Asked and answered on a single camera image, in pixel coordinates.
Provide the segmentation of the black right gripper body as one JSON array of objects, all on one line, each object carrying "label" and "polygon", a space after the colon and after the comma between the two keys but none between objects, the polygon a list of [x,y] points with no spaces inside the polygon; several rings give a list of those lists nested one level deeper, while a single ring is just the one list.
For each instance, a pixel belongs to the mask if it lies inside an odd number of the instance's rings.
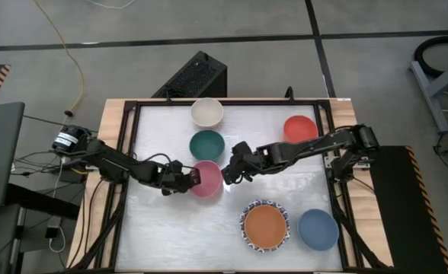
[{"label": "black right gripper body", "polygon": [[259,161],[247,142],[239,142],[232,147],[232,156],[226,166],[230,171],[256,171]]}]

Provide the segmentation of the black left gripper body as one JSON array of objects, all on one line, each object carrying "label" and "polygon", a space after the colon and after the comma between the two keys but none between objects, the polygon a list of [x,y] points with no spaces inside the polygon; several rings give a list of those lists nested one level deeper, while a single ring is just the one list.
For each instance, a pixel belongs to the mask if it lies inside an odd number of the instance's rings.
[{"label": "black left gripper body", "polygon": [[173,193],[186,193],[192,187],[189,174],[182,172],[183,164],[180,161],[171,161],[160,166],[162,172],[162,195],[170,196]]}]

